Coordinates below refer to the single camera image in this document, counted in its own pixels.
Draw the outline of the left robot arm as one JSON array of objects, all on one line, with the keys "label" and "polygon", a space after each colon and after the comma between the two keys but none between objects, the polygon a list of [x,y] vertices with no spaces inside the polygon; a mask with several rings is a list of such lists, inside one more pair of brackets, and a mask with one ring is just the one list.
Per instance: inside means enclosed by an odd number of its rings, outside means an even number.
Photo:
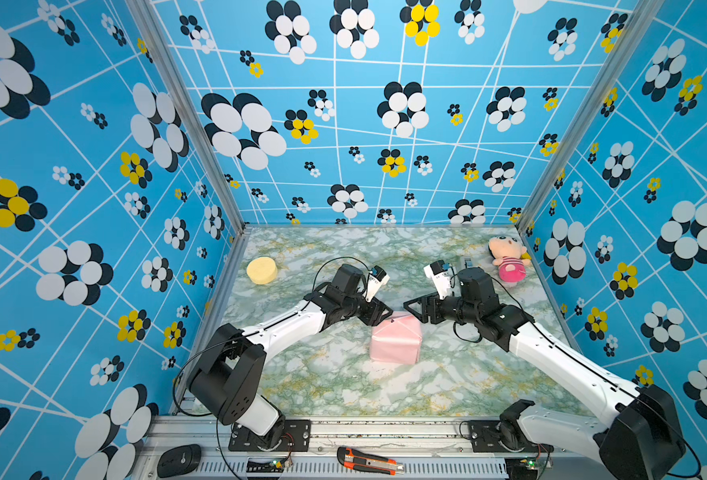
[{"label": "left robot arm", "polygon": [[244,329],[221,325],[189,376],[187,390],[219,423],[247,429],[261,448],[275,447],[286,416],[258,393],[266,364],[337,323],[357,318],[369,327],[379,325],[393,314],[377,299],[387,282],[389,274],[377,265],[365,272],[345,263],[289,311]]}]

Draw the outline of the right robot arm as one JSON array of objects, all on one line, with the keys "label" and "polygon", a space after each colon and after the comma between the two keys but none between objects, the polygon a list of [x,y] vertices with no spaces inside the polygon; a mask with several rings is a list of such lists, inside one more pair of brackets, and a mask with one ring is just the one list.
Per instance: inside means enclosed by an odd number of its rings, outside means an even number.
[{"label": "right robot arm", "polygon": [[453,273],[439,260],[425,266],[435,293],[403,307],[425,324],[471,325],[479,337],[529,362],[577,398],[588,416],[543,409],[531,400],[499,416],[497,437],[509,451],[551,445],[589,458],[617,479],[663,479],[687,453],[673,398],[599,367],[559,341],[521,305],[501,303],[497,278],[479,267]]}]

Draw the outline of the purple wrapping paper sheet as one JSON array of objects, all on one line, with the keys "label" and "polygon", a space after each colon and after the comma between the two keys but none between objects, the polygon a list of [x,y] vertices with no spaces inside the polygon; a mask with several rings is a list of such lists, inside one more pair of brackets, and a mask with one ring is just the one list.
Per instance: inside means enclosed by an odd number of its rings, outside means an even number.
[{"label": "purple wrapping paper sheet", "polygon": [[413,365],[419,362],[423,332],[413,314],[395,312],[371,332],[369,357],[385,363]]}]

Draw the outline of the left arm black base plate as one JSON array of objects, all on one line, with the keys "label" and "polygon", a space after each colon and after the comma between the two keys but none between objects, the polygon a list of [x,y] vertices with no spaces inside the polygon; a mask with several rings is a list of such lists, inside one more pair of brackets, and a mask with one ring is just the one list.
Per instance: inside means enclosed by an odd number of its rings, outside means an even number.
[{"label": "left arm black base plate", "polygon": [[312,422],[281,417],[265,435],[237,424],[232,430],[228,449],[231,452],[307,452]]}]

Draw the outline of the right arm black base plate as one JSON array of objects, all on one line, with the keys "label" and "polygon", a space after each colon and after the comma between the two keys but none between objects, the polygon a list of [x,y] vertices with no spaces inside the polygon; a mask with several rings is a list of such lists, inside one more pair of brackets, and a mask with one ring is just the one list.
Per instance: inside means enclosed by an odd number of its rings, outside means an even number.
[{"label": "right arm black base plate", "polygon": [[471,442],[475,453],[546,454],[553,446],[533,443],[519,428],[501,420],[467,420],[461,422],[459,433]]}]

